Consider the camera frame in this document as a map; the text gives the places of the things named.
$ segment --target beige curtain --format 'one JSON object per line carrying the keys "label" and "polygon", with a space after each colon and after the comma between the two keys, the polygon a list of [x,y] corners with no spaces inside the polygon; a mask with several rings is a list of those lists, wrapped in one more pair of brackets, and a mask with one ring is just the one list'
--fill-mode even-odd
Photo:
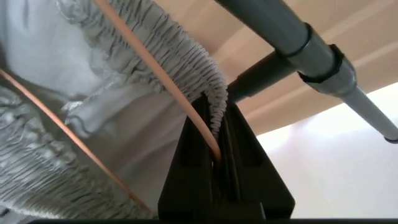
{"label": "beige curtain", "polygon": [[[213,0],[155,1],[202,43],[229,82],[273,51]],[[339,46],[356,67],[364,91],[398,82],[397,0],[285,1],[326,42]],[[238,105],[253,131],[262,134],[339,103],[336,98],[315,92],[292,74]]]}

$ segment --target brown cable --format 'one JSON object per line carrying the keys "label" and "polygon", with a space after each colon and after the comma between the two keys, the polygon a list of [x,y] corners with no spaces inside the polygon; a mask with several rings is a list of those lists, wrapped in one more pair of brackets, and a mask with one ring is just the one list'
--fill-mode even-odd
{"label": "brown cable", "polygon": [[156,59],[150,54],[145,48],[141,41],[133,34],[126,23],[119,17],[111,5],[106,0],[94,0],[95,4],[102,11],[102,13],[113,23],[115,28],[124,37],[127,43],[132,47],[140,58],[147,64],[147,66],[153,71],[156,77],[162,82],[164,87],[169,93],[175,98],[177,103],[183,108],[187,116],[192,120],[194,125],[198,128],[199,132],[210,146],[213,151],[214,158],[218,164],[221,163],[221,151],[218,147],[218,143],[214,135],[209,130],[206,123],[199,116],[187,98],[178,89],[178,86],[173,80],[167,75],[165,70],[157,63]]}
{"label": "brown cable", "polygon": [[0,69],[0,74],[21,91],[28,99],[30,99],[36,106],[38,106],[55,124],[67,134],[67,136],[80,147],[87,156],[92,159],[106,174],[108,174],[129,196],[131,199],[136,201],[142,208],[152,212],[149,207],[139,198],[134,192],[130,190],[126,183],[124,183],[116,174],[110,171],[105,164],[103,164],[91,151],[90,149],[77,137],[50,109],[48,109],[36,96],[34,96],[28,89],[22,86],[17,80],[13,79],[9,74]]}

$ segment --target ruffled fabric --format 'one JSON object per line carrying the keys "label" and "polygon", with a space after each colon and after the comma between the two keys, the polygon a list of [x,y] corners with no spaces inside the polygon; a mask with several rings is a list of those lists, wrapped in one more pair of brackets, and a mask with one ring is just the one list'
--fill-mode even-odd
{"label": "ruffled fabric", "polygon": [[42,218],[151,218],[132,200],[117,201],[111,185],[56,141],[39,114],[0,86],[0,205]]}
{"label": "ruffled fabric", "polygon": [[[227,84],[208,52],[151,0],[109,2],[191,102],[205,93],[210,104],[211,130],[217,136],[226,109]],[[92,1],[57,0],[57,6],[69,23],[83,29],[87,42],[95,49],[95,57],[106,62],[104,67],[94,63],[92,69],[110,74],[105,77],[109,86],[141,82],[158,93],[165,90]],[[109,68],[113,72],[98,72]]]}

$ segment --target white wall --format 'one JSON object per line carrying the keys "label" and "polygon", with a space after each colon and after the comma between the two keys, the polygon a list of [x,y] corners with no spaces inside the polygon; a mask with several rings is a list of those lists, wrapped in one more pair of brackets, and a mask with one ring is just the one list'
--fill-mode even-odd
{"label": "white wall", "polygon": [[[368,95],[398,124],[398,83]],[[295,218],[398,218],[398,144],[346,105],[258,136],[295,198]]]}

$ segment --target gray cloth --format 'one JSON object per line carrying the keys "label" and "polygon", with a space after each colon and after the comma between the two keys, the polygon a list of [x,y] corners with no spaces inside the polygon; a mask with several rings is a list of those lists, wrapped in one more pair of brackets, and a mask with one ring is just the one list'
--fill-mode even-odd
{"label": "gray cloth", "polygon": [[[191,101],[206,93],[217,134],[226,83],[207,53],[153,2],[111,3]],[[2,68],[156,210],[186,117],[178,104],[91,1],[3,0],[0,12]],[[0,205],[46,218],[151,218],[29,101],[4,87],[0,99]]]}

